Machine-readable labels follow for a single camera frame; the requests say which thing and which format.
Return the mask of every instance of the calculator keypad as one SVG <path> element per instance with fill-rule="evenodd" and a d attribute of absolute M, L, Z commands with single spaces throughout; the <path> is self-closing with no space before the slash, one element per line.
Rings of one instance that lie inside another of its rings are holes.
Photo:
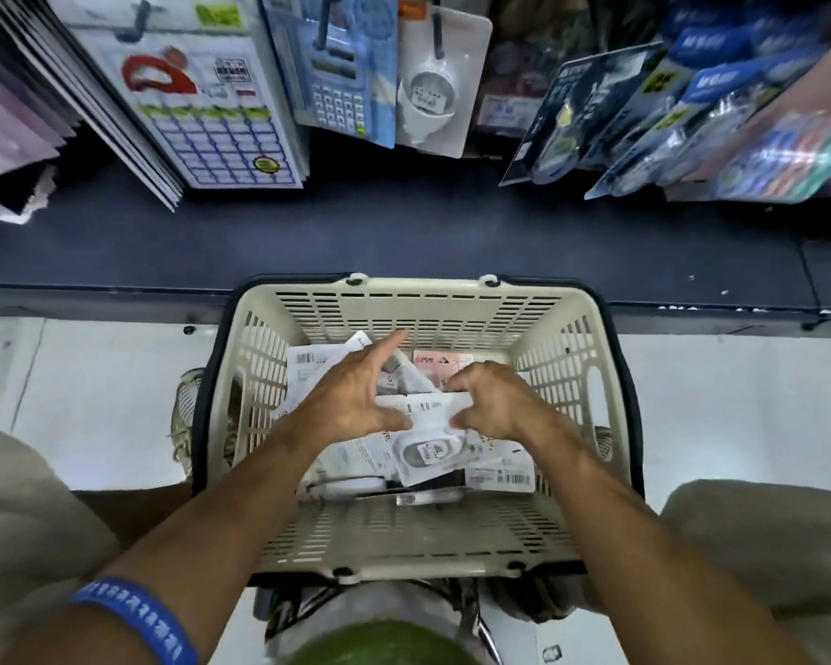
<path fill-rule="evenodd" d="M 363 96 L 337 88 L 314 86 L 313 101 L 321 126 L 350 134 L 366 134 Z"/>

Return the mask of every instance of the pink package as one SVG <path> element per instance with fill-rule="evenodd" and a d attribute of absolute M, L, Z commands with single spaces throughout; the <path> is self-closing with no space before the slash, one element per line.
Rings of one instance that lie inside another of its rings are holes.
<path fill-rule="evenodd" d="M 415 368 L 421 370 L 432 385 L 446 388 L 446 380 L 468 364 L 474 363 L 474 355 L 469 352 L 440 352 L 438 350 L 413 350 Z"/>

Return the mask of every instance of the calculator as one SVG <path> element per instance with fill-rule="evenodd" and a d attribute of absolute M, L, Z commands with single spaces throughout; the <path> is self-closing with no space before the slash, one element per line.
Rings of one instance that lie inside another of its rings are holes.
<path fill-rule="evenodd" d="M 307 88 L 305 99 L 321 127 L 369 138 L 371 117 L 367 79 L 367 43 L 329 26 L 326 46 L 315 46 L 319 24 L 299 25 Z"/>

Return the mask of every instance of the finger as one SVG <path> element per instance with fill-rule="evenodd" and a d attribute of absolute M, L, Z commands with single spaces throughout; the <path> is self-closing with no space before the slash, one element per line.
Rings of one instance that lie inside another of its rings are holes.
<path fill-rule="evenodd" d="M 382 368 L 382 364 L 388 361 L 394 350 L 400 347 L 400 344 L 407 339 L 409 333 L 406 329 L 399 329 L 391 335 L 379 340 L 375 346 L 367 353 L 366 358 L 369 363 L 377 369 Z"/>
<path fill-rule="evenodd" d="M 446 380 L 447 392 L 466 392 L 474 384 L 474 378 L 481 366 L 479 363 L 469 364 L 452 378 Z"/>
<path fill-rule="evenodd" d="M 375 424 L 379 432 L 402 432 L 413 425 L 409 415 L 391 408 L 377 406 L 374 409 Z"/>
<path fill-rule="evenodd" d="M 449 421 L 449 425 L 456 429 L 476 429 L 480 421 L 479 419 L 480 415 L 477 413 L 476 408 L 471 406 L 470 408 L 457 412 Z"/>

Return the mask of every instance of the tile floor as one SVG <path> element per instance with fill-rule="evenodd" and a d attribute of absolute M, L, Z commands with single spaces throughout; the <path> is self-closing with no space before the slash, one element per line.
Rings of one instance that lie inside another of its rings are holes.
<path fill-rule="evenodd" d="M 176 482 L 166 438 L 175 384 L 205 364 L 212 327 L 0 318 L 0 429 L 37 448 L 74 489 Z M 623 336 L 643 417 L 647 501 L 681 483 L 739 478 L 831 489 L 831 339 Z M 214 665 L 255 663 L 261 625 L 244 593 Z M 542 626 L 491 607 L 506 665 L 625 663 L 609 621 Z"/>

